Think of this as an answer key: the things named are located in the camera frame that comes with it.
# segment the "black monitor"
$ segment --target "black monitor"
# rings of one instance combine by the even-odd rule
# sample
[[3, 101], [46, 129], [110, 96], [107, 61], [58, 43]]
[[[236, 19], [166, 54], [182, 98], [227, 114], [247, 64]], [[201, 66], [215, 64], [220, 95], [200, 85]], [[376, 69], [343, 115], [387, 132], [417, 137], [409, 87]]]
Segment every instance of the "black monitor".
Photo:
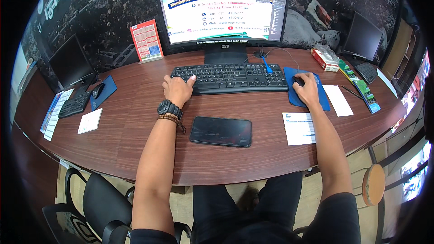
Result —
[[360, 13], [355, 12], [343, 52], [372, 61], [383, 33]]
[[64, 88], [95, 75], [75, 34], [57, 50], [49, 63]]
[[279, 44], [287, 0], [160, 0], [169, 46]]

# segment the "wall mural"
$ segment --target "wall mural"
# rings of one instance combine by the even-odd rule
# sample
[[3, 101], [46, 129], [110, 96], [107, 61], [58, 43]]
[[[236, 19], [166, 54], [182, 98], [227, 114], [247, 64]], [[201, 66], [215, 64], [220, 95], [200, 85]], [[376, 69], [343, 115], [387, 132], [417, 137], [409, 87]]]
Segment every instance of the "wall mural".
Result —
[[[58, 80], [48, 60], [74, 33], [99, 73], [138, 62], [129, 28], [156, 19], [162, 36], [158, 4], [158, 0], [40, 0], [21, 40], [26, 60], [38, 61], [55, 92]], [[398, 0], [289, 0], [283, 46], [308, 49], [324, 42], [335, 49], [348, 32], [351, 12], [357, 11], [383, 31], [378, 61], [392, 35], [397, 7]], [[162, 46], [165, 55], [198, 49], [168, 48], [164, 42]]]

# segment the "person's leg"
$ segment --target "person's leg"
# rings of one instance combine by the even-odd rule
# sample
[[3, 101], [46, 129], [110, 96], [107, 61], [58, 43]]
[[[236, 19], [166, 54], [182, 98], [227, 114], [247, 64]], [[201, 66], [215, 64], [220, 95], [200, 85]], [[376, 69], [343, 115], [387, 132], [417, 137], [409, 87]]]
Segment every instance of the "person's leg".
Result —
[[195, 243], [226, 235], [240, 214], [224, 185], [193, 186]]
[[292, 230], [300, 200], [302, 178], [302, 172], [298, 171], [268, 179], [265, 187], [259, 191], [259, 203], [254, 211], [264, 220]]

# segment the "right hand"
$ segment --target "right hand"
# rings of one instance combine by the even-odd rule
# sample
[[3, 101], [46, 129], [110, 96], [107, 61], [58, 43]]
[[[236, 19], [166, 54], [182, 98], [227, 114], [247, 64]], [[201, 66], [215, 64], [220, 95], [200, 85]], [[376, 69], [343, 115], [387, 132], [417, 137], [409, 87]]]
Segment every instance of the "right hand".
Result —
[[313, 73], [296, 73], [295, 77], [303, 79], [304, 86], [294, 82], [292, 87], [308, 108], [319, 105], [318, 88]]
[[193, 92], [193, 84], [196, 82], [196, 76], [192, 75], [187, 82], [180, 77], [170, 78], [166, 75], [164, 77], [166, 82], [163, 82], [164, 95], [166, 99], [170, 100], [179, 109], [182, 109], [185, 102], [190, 99]]

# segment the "black mouse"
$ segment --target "black mouse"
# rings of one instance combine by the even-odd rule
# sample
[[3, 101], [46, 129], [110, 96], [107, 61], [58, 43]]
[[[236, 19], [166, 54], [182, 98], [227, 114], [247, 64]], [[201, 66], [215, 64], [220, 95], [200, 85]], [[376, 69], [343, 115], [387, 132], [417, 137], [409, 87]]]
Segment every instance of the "black mouse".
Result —
[[300, 86], [304, 86], [304, 80], [299, 77], [292, 77], [294, 82], [297, 82]]
[[101, 94], [102, 90], [104, 89], [105, 84], [101, 83], [99, 85], [97, 85], [93, 91], [92, 91], [92, 97], [94, 99], [98, 98], [98, 96]]

